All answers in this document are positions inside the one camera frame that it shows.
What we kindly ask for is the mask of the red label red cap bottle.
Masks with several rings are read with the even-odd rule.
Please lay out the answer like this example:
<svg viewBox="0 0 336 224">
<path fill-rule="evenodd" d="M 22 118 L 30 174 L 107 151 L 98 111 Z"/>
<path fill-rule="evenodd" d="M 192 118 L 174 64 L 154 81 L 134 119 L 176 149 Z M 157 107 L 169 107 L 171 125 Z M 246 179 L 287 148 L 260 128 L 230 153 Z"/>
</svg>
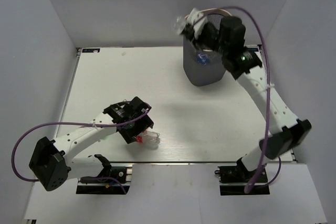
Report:
<svg viewBox="0 0 336 224">
<path fill-rule="evenodd" d="M 143 131 L 135 139 L 146 147 L 157 148 L 160 144 L 160 134 L 157 132 Z"/>
</svg>

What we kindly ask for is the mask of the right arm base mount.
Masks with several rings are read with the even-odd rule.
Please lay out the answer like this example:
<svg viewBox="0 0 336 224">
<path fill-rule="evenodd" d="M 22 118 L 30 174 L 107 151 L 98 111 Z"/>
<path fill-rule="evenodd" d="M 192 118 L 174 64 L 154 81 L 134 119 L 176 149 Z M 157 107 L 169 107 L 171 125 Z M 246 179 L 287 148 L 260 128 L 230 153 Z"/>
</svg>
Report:
<svg viewBox="0 0 336 224">
<path fill-rule="evenodd" d="M 253 177 L 254 172 L 244 173 L 237 166 L 219 166 L 214 171 L 219 179 L 221 196 L 248 196 L 248 195 L 269 195 L 268 177 L 265 168 L 261 170 L 259 178 L 250 193 L 244 192 L 245 185 Z"/>
</svg>

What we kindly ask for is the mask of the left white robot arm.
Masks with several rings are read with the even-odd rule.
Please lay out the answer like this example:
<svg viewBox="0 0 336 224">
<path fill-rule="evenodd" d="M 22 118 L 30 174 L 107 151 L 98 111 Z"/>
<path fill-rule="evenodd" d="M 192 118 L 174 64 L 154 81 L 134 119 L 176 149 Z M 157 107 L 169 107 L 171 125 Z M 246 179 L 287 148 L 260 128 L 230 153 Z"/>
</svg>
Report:
<svg viewBox="0 0 336 224">
<path fill-rule="evenodd" d="M 78 154 L 107 136 L 118 133 L 128 143 L 153 127 L 148 116 L 151 107 L 139 97 L 105 108 L 89 123 L 75 131 L 49 140 L 41 138 L 33 151 L 29 168 L 46 191 L 59 188 L 65 181 L 83 178 L 104 182 L 110 179 L 110 161 L 101 154 L 78 158 Z"/>
</svg>

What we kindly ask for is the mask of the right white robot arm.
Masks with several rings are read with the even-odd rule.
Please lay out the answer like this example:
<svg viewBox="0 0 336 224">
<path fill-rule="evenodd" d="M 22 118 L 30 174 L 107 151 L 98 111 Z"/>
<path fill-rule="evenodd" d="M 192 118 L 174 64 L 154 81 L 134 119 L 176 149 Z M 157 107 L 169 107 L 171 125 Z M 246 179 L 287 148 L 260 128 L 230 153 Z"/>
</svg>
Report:
<svg viewBox="0 0 336 224">
<path fill-rule="evenodd" d="M 311 130 L 309 120 L 299 119 L 267 80 L 268 72 L 258 47 L 245 45 L 245 26 L 236 16 L 202 12 L 182 18 L 177 34 L 183 36 L 183 69 L 198 87 L 215 83 L 228 72 L 249 94 L 265 119 L 266 138 L 237 161 L 237 175 L 247 182 L 260 166 L 298 146 Z"/>
</svg>

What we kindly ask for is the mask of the black label black cap bottle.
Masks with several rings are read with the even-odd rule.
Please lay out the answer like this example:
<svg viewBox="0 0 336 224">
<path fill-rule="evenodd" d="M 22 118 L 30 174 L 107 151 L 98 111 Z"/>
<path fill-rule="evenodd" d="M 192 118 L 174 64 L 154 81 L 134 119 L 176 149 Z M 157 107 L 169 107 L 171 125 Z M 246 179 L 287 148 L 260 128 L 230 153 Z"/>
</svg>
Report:
<svg viewBox="0 0 336 224">
<path fill-rule="evenodd" d="M 185 17 L 179 16 L 173 22 L 172 29 L 177 35 L 181 35 L 185 27 L 188 25 L 188 21 Z"/>
</svg>

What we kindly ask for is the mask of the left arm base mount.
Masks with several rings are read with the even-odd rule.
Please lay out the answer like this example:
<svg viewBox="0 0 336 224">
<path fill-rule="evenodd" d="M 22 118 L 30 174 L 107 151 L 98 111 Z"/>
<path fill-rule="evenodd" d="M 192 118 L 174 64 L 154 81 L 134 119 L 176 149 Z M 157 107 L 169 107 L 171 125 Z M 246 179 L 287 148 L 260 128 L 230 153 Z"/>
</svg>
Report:
<svg viewBox="0 0 336 224">
<path fill-rule="evenodd" d="M 77 183 L 77 195 L 126 195 L 131 185 L 132 165 L 111 163 L 101 154 L 94 158 L 102 168 L 96 176 L 81 177 Z"/>
</svg>

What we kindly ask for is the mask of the blue label plastic bottle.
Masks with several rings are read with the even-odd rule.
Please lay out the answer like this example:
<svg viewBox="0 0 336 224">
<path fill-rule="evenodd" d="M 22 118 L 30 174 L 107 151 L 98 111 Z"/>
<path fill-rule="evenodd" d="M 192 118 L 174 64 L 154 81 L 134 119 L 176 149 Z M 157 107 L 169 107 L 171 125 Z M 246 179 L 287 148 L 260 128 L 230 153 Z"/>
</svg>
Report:
<svg viewBox="0 0 336 224">
<path fill-rule="evenodd" d="M 209 65 L 212 62 L 212 55 L 198 52 L 195 56 L 195 62 L 202 66 Z"/>
</svg>

